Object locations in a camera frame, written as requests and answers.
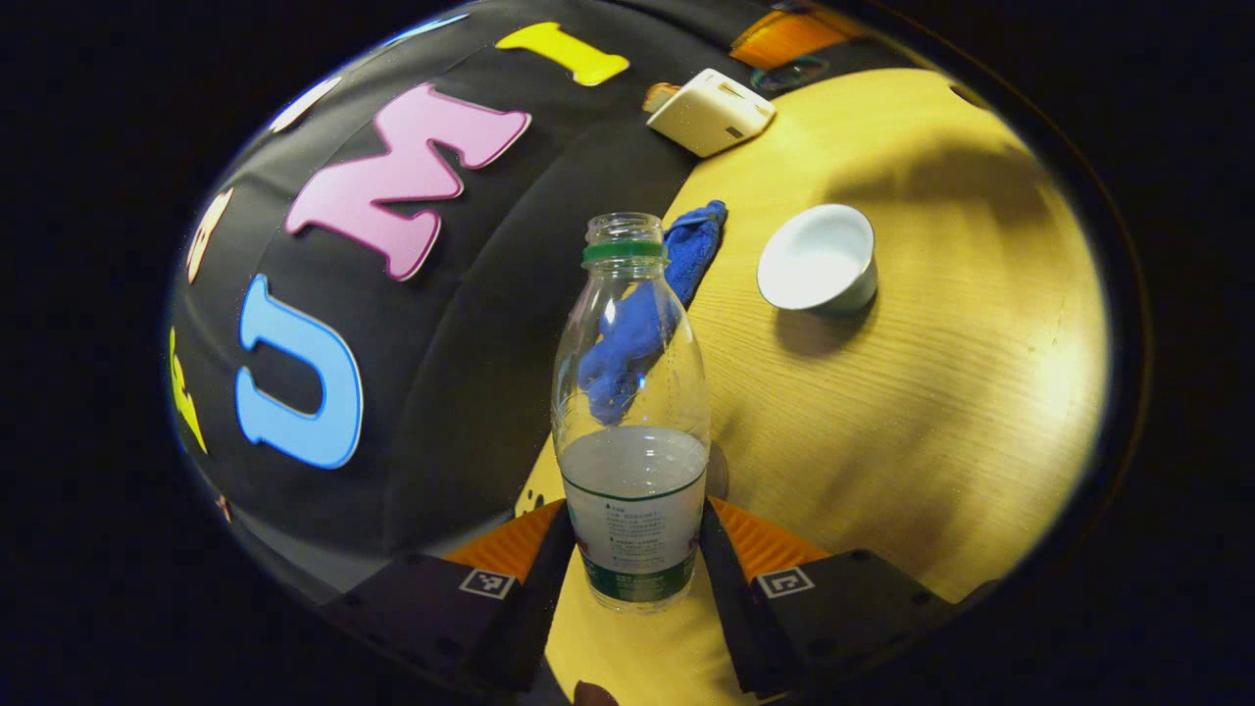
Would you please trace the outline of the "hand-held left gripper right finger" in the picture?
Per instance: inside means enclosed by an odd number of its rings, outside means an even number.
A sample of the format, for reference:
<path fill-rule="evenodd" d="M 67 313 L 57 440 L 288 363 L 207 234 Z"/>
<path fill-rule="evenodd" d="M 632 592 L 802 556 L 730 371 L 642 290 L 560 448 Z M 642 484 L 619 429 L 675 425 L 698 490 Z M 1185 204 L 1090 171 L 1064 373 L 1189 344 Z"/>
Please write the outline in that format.
<path fill-rule="evenodd" d="M 960 612 L 873 551 L 830 553 L 717 497 L 700 548 L 735 682 L 759 697 L 856 678 Z"/>

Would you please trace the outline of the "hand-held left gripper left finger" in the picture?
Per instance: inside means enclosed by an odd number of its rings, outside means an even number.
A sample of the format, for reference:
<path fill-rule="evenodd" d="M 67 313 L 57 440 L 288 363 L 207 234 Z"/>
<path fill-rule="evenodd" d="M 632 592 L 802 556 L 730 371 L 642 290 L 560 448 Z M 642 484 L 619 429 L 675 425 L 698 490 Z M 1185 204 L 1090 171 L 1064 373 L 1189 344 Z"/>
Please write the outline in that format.
<path fill-rule="evenodd" d="M 319 612 L 446 688 L 530 692 L 575 548 L 569 504 L 547 502 L 446 557 L 412 551 Z"/>

